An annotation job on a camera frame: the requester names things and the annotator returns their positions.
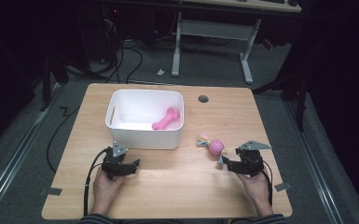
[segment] table leg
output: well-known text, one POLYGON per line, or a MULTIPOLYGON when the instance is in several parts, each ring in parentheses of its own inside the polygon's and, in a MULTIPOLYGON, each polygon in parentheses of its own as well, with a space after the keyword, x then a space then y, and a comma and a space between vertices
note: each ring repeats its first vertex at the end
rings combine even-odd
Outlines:
POLYGON ((255 36, 257 35, 257 31, 258 31, 258 27, 260 26, 260 22, 261 22, 261 19, 257 19, 255 21, 255 25, 252 29, 252 33, 248 40, 248 46, 246 47, 246 51, 244 53, 240 53, 242 71, 243 71, 243 75, 245 76, 245 82, 247 84, 253 83, 252 74, 251 74, 251 71, 249 69, 249 64, 248 64, 248 57, 249 57, 249 53, 251 52, 252 46, 255 42, 255 36))
POLYGON ((180 37, 182 33, 182 12, 178 12, 178 22, 176 25, 176 45, 175 52, 173 53, 173 71, 172 76, 179 76, 179 65, 180 65, 180 37))

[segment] hole in table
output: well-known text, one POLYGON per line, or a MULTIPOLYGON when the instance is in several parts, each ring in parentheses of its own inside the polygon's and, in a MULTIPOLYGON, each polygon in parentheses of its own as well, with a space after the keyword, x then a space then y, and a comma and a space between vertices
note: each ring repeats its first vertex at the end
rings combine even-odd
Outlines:
POLYGON ((201 103, 207 103, 209 101, 209 98, 206 95, 201 95, 201 96, 199 96, 199 101, 201 103))

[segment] tape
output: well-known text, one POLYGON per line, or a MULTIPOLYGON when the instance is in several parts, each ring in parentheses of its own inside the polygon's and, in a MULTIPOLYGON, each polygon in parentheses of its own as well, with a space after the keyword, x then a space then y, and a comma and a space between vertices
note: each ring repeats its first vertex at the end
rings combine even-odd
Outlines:
POLYGON ((48 195, 48 194, 51 194, 51 195, 60 196, 61 191, 62 191, 62 189, 42 188, 42 190, 40 190, 40 195, 46 196, 46 195, 48 195))
POLYGON ((290 183, 282 183, 279 185, 275 186, 277 191, 281 191, 281 190, 289 190, 290 188, 292 188, 292 185, 290 183))

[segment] person's arm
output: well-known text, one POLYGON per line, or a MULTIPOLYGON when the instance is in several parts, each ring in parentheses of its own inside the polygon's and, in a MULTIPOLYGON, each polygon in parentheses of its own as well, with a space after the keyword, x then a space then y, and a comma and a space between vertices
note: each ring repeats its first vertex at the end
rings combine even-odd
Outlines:
POLYGON ((110 180, 107 178, 106 172, 101 167, 98 168, 93 183, 94 206, 92 214, 81 218, 77 223, 112 224, 111 218, 107 217, 107 212, 112 201, 118 196, 125 178, 126 176, 116 176, 113 180, 110 180))
POLYGON ((269 181, 259 172, 257 175, 250 177, 247 175, 237 174, 237 177, 243 184, 246 193, 252 200, 255 210, 257 211, 258 219, 252 223, 257 224, 278 224, 286 223, 282 214, 275 214, 269 204, 269 181))

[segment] pink ball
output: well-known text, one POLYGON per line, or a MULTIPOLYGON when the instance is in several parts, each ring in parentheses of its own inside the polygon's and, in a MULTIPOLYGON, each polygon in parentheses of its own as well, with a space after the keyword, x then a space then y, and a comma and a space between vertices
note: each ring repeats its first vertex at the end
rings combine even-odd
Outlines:
POLYGON ((209 145, 209 152, 214 156, 220 156, 220 153, 225 148, 225 145, 223 145, 222 142, 219 140, 213 140, 209 145))

